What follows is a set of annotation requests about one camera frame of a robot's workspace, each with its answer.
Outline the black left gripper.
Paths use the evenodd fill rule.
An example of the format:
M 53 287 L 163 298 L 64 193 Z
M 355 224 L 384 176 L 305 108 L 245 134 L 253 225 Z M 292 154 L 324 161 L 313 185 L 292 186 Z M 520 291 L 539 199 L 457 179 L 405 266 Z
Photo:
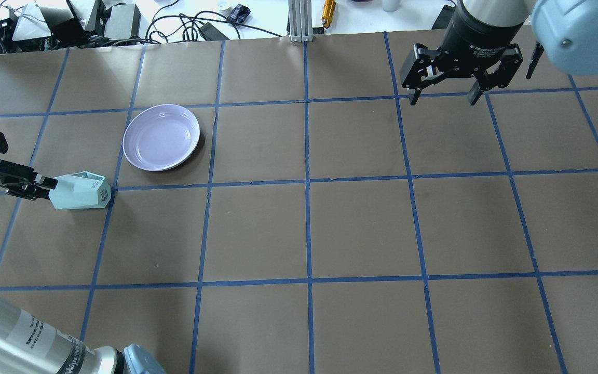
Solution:
M 59 181 L 44 177 L 29 166 L 12 163 L 0 159 L 1 181 L 0 187 L 6 189 L 6 194 L 16 198 L 36 201 L 49 201 L 49 190 L 56 189 Z

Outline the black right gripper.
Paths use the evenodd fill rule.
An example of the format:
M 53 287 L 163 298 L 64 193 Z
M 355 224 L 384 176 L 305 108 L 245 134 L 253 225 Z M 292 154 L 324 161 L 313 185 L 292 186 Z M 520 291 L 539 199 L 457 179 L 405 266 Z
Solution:
M 475 83 L 468 103 L 475 105 L 494 87 L 508 86 L 524 58 L 513 44 L 529 18 L 525 1 L 457 1 L 439 49 L 415 44 L 401 67 L 401 87 L 409 92 L 409 104 L 417 104 L 423 90 L 441 83 L 447 73 Z M 493 73 L 486 69 L 499 62 Z

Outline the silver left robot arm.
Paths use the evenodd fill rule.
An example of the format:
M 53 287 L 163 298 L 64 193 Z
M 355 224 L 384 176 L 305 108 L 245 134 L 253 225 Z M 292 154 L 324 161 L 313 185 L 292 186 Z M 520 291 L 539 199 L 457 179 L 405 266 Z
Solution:
M 7 194 L 48 199 L 58 209 L 104 208 L 111 189 L 90 172 L 43 177 L 33 168 L 0 159 L 0 187 Z M 48 322 L 0 298 L 0 373 L 164 373 L 139 345 L 88 348 Z

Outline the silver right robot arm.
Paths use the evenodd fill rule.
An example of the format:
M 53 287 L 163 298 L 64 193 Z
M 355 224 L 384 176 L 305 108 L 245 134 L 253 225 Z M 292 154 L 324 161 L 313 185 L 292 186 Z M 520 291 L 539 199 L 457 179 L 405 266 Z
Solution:
M 526 21 L 536 38 L 527 79 L 543 56 L 566 74 L 598 74 L 598 1 L 457 1 L 439 47 L 413 45 L 401 68 L 410 104 L 446 79 L 474 79 L 470 105 L 507 87 L 524 61 L 513 40 Z

